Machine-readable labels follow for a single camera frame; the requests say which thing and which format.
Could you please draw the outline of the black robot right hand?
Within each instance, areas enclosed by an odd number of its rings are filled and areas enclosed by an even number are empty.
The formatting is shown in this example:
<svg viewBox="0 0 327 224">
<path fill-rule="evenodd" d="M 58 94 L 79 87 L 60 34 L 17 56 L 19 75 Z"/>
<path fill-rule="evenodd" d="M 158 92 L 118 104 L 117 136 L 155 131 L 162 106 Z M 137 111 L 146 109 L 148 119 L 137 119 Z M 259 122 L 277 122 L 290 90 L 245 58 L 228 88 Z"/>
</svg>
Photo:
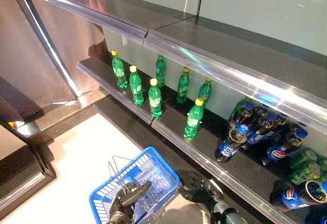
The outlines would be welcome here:
<svg viewBox="0 0 327 224">
<path fill-rule="evenodd" d="M 209 209 L 223 200 L 222 192 L 207 178 L 197 171 L 179 170 L 178 175 L 181 181 L 179 193 L 188 201 L 203 203 Z"/>
</svg>

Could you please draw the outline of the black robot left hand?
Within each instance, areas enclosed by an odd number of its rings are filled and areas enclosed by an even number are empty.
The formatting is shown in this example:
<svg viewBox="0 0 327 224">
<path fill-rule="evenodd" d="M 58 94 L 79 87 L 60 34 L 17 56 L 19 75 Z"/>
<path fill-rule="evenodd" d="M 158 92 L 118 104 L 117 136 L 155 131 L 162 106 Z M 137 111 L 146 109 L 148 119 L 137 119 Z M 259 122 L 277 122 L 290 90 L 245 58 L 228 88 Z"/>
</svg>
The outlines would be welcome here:
<svg viewBox="0 0 327 224">
<path fill-rule="evenodd" d="M 136 202 L 147 193 L 151 186 L 151 181 L 146 181 L 143 185 L 134 182 L 124 184 L 111 203 L 109 210 L 110 220 L 131 220 L 134 215 Z"/>
</svg>

